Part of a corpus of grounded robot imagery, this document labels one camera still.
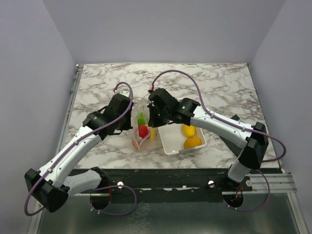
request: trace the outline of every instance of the marble countertop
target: marble countertop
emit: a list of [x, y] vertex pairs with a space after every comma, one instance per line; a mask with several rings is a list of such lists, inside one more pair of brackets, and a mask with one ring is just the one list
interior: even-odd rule
[[[132, 86], [135, 100], [147, 100], [147, 90], [155, 76], [169, 69], [181, 70], [194, 77], [209, 109], [227, 117], [237, 114], [248, 123], [265, 123], [247, 64], [87, 64], [83, 68], [65, 142], [75, 135], [88, 113], [109, 103], [118, 82], [125, 81]], [[199, 100], [193, 83], [181, 74], [165, 74], [155, 85], [166, 88], [176, 98]], [[206, 130], [203, 132], [206, 147], [171, 156], [164, 153], [158, 133], [153, 143], [138, 152], [133, 148], [128, 133], [123, 132], [119, 136], [107, 137], [76, 168], [228, 168], [234, 163], [235, 155], [220, 137]], [[274, 157], [270, 141], [264, 159]], [[278, 162], [269, 162], [263, 163], [262, 167], [277, 168], [279, 165]]]

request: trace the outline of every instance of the screw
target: screw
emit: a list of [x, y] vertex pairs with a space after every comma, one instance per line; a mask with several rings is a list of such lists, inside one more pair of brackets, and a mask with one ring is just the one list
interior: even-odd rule
[[253, 183], [252, 183], [252, 181], [251, 180], [246, 180], [246, 185], [248, 186], [248, 187], [251, 187], [252, 185], [253, 185]]
[[117, 185], [124, 185], [124, 184], [123, 184], [123, 182], [122, 182], [122, 181], [119, 181], [119, 182], [117, 183]]
[[215, 182], [213, 180], [209, 180], [208, 185], [210, 188], [213, 188], [215, 186]]

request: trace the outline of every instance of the gray wall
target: gray wall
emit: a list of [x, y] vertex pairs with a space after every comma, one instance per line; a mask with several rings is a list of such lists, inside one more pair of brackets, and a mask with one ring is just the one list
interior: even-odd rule
[[312, 1], [287, 0], [250, 72], [272, 134], [288, 147], [291, 171], [312, 232]]
[[77, 63], [251, 62], [284, 0], [44, 0]]
[[24, 173], [55, 153], [76, 69], [41, 0], [2, 0], [0, 22], [0, 232], [19, 234]]

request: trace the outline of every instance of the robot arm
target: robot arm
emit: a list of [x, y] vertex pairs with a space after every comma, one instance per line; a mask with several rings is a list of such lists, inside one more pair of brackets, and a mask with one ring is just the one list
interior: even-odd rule
[[[149, 126], [160, 127], [170, 123], [192, 125], [216, 133], [235, 143], [238, 147], [243, 148], [240, 156], [227, 173], [226, 183], [234, 186], [238, 185], [251, 169], [260, 168], [269, 144], [268, 139], [266, 136], [247, 132], [244, 129], [255, 129], [266, 133], [265, 125], [259, 122], [255, 125], [241, 123], [214, 113], [211, 110], [208, 110], [210, 112], [208, 114], [197, 101], [189, 98], [177, 101], [162, 88], [150, 91], [150, 93]], [[243, 130], [225, 124], [218, 120], [219, 118], [215, 117], [239, 125]]]
[[69, 195], [95, 189], [100, 183], [107, 182], [106, 173], [99, 168], [92, 168], [76, 176], [68, 175], [79, 161], [108, 135], [116, 135], [115, 130], [123, 131], [131, 128], [130, 108], [119, 121], [93, 133], [94, 130], [123, 114], [129, 107], [130, 101], [129, 92], [115, 94], [107, 107], [87, 116], [74, 138], [52, 160], [40, 167], [38, 171], [28, 170], [24, 176], [28, 191], [31, 191], [36, 182], [41, 180], [32, 195], [47, 210], [54, 212], [65, 203]]

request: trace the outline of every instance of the yellow fruit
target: yellow fruit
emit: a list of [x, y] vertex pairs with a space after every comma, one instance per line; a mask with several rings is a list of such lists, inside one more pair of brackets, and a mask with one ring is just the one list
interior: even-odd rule
[[186, 141], [184, 142], [184, 148], [185, 149], [190, 149], [193, 148], [195, 146], [201, 145], [201, 140], [198, 137], [191, 137], [186, 139]]
[[195, 127], [183, 125], [183, 133], [187, 138], [193, 137], [195, 135]]

